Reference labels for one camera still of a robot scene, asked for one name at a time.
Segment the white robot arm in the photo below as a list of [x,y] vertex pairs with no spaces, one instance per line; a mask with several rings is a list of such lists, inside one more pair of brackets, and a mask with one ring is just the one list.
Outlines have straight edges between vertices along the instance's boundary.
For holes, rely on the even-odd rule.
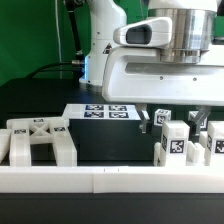
[[114,0],[86,0],[91,50],[83,82],[112,103],[195,105],[200,124],[224,106],[224,45],[213,43],[220,0],[148,0],[145,19],[126,22]]

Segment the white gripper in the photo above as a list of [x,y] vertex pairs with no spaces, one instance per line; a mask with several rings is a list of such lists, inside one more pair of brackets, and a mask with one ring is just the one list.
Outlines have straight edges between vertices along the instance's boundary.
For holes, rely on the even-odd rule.
[[[164,63],[157,49],[117,47],[106,61],[102,96],[111,102],[196,105],[193,122],[199,128],[210,106],[224,106],[224,45],[213,45],[197,64]],[[146,104],[136,105],[143,134],[150,121]]]

